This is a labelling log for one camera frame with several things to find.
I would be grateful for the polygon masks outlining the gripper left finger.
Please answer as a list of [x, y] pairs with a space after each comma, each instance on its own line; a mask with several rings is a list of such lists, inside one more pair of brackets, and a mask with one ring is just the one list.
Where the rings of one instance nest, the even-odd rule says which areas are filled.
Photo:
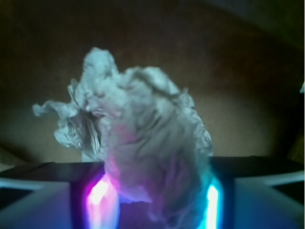
[[102, 163], [28, 163], [0, 174], [3, 229], [115, 229], [118, 195]]

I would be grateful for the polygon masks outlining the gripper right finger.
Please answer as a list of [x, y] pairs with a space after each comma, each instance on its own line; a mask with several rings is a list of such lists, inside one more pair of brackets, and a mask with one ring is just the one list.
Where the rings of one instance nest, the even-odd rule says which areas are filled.
[[269, 156], [212, 157], [206, 229], [303, 229], [305, 166]]

